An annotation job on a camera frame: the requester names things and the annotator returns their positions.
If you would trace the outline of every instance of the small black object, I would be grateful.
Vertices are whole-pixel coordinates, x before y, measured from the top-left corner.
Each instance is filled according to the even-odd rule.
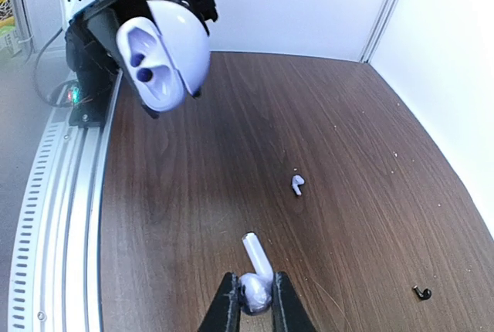
[[[196,91],[195,93],[192,94],[192,97],[197,99],[197,98],[200,98],[202,95],[202,90],[199,89],[198,91]]]
[[[429,288],[426,288],[423,292],[420,291],[420,289],[418,288],[418,286],[415,286],[413,288],[413,290],[415,291],[415,293],[417,294],[418,298],[420,300],[429,300],[432,296],[432,291],[430,291]]]

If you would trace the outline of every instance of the green led light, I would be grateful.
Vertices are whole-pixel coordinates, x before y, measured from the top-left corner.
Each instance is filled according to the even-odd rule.
[[[72,88],[72,103],[78,104],[80,102],[80,89],[78,87]]]

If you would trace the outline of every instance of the black cable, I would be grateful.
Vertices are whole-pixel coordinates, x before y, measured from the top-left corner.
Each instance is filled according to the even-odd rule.
[[[63,90],[63,87],[69,83],[73,83],[74,80],[67,80],[67,81],[64,81],[62,82],[61,84],[59,84],[55,90],[48,96],[48,97],[45,97],[41,91],[41,87],[39,85],[39,82],[38,82],[38,66],[39,66],[39,61],[41,59],[41,56],[43,55],[43,53],[48,49],[48,47],[52,44],[52,42],[55,41],[55,39],[57,37],[59,37],[59,35],[62,33],[62,29],[59,29],[55,35],[53,35],[53,37],[48,40],[48,42],[46,42],[46,44],[41,48],[41,50],[39,50],[39,53],[38,53],[38,56],[36,57],[36,61],[35,61],[35,64],[34,64],[34,70],[32,71],[32,80],[33,80],[33,83],[34,83],[34,90],[36,91],[36,94],[38,94],[38,97],[43,101],[45,102],[46,104],[48,104],[49,106],[51,107],[58,107],[58,108],[63,108],[63,107],[72,107],[73,104],[70,103],[70,102],[65,102],[65,103],[57,103],[56,100],[53,100],[53,94],[56,95],[56,97],[58,98],[58,96],[60,95],[60,91]]]

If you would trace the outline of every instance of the screw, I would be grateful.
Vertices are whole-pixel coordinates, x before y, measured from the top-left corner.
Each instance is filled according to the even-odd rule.
[[[432,291],[430,291],[429,288],[426,288],[424,290],[424,292],[420,291],[420,289],[418,288],[418,286],[415,286],[413,288],[413,290],[415,291],[415,293],[417,294],[418,298],[420,300],[429,300],[432,296]]]

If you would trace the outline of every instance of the earbud stem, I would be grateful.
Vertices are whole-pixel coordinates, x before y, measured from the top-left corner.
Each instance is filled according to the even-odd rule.
[[[247,233],[242,238],[244,243],[245,250],[249,255],[250,261],[254,266],[255,273],[262,278],[262,280],[266,281],[271,287],[273,271],[271,264],[269,263],[268,256],[264,252],[264,249],[261,246],[261,242],[257,238],[255,233]]]

